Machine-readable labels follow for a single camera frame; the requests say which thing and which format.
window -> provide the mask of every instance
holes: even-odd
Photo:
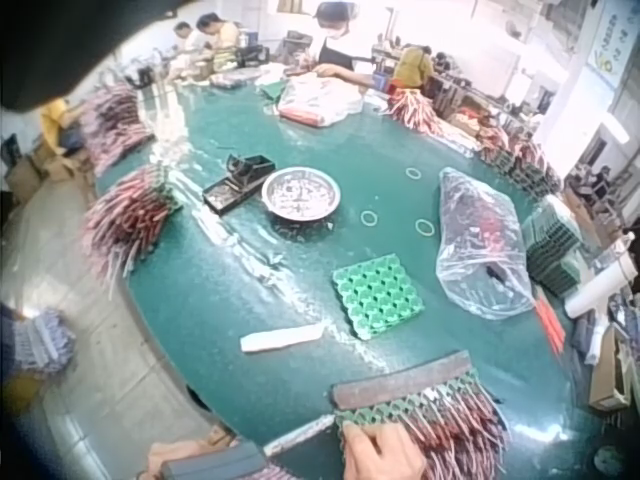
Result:
[[[302,0],[278,0],[276,11],[278,13],[307,13],[302,9]]]

plastic bag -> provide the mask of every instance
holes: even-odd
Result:
[[[289,80],[278,111],[282,117],[296,122],[328,127],[351,113],[360,113],[363,104],[363,96],[355,85],[308,73]]]
[[[218,88],[240,88],[262,76],[259,68],[240,68],[230,72],[215,73],[209,77],[212,86]]]
[[[530,310],[526,250],[509,197],[453,168],[440,172],[440,189],[436,275],[447,296],[490,320]]]

green workbench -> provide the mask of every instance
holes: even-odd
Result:
[[[175,169],[185,208],[171,217],[156,251],[128,280],[131,296],[168,358],[211,409],[258,444],[332,410],[330,387],[468,350],[483,384],[502,401],[513,442],[508,478],[581,476],[599,422],[577,409],[569,360],[554,357],[532,312],[494,322],[449,301],[435,275],[440,246],[439,172],[454,167],[514,201],[520,220],[533,205],[476,159],[410,132],[365,106],[326,129],[270,115],[252,88],[214,92],[185,86],[141,102],[156,142],[108,170],[101,192],[148,162]],[[271,218],[256,195],[220,219],[200,192],[225,173],[230,153],[262,154],[278,168],[305,165],[342,190],[328,222],[292,228]],[[411,179],[406,169],[422,177]],[[364,210],[375,227],[360,221]],[[436,234],[415,230],[430,220]],[[371,341],[350,330],[331,273],[396,253],[426,309]],[[329,319],[317,342],[257,355],[240,337]],[[335,431],[283,455],[302,478],[339,478]]]

poster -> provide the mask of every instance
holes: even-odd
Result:
[[[613,89],[640,32],[640,0],[606,0],[588,63]]]

floor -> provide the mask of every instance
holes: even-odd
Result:
[[[204,438],[214,419],[180,379],[120,292],[88,270],[85,212],[73,182],[47,181],[10,218],[3,235],[0,296],[32,315],[61,310],[77,335],[72,363],[41,389],[30,420],[46,422],[66,478],[129,479],[154,442]]]

